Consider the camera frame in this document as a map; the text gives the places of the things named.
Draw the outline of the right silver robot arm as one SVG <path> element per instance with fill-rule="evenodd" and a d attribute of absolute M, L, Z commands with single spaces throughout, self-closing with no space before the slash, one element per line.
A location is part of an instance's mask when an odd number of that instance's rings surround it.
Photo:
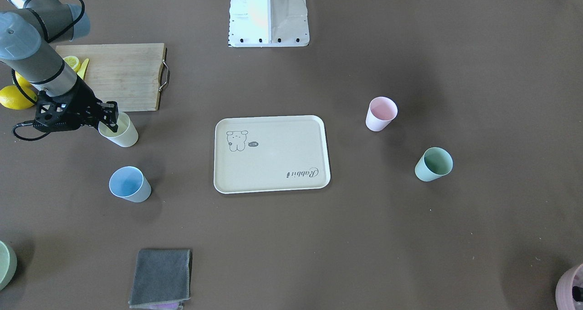
<path fill-rule="evenodd" d="M 32 126 L 43 137 L 100 124 L 117 132 L 117 103 L 98 99 L 51 46 L 52 42 L 87 36 L 90 22 L 84 3 L 7 1 L 15 9 L 1 13 L 1 61 L 38 90 L 35 118 L 16 127 Z"/>

